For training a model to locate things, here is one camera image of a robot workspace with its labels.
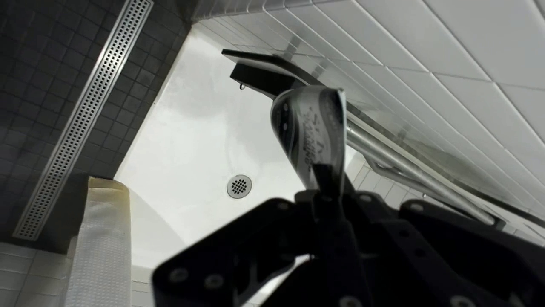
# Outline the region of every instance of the linear drain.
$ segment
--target linear drain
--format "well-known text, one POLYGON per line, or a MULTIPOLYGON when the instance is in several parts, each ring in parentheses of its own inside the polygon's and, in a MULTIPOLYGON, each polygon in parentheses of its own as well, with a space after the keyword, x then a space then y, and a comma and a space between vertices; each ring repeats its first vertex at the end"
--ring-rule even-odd
POLYGON ((11 234, 13 238, 37 241, 151 7, 151 0, 127 0, 124 4, 83 93, 18 219, 11 234))
POLYGON ((226 195, 239 200, 251 191, 251 180, 248 176, 238 174, 226 183, 226 195))

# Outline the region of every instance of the metal pipe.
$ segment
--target metal pipe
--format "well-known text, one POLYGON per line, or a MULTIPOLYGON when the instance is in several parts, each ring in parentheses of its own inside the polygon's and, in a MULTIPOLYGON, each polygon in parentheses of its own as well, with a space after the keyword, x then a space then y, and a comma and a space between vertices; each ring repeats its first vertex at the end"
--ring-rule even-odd
POLYGON ((423 186, 432 190, 437 197, 440 197, 444 202, 451 203, 452 207, 457 207, 459 210, 466 212, 478 222, 485 226, 493 226, 493 219, 480 210, 476 205, 473 205, 468 198, 463 195, 452 191, 445 185, 439 183, 430 174, 423 173, 420 168, 396 154, 394 151, 384 147, 379 144, 374 137, 365 133, 359 125, 347 122, 347 144, 354 147, 354 151, 360 152, 362 156, 367 156, 376 161, 384 161, 400 171, 413 176, 418 180, 423 186))

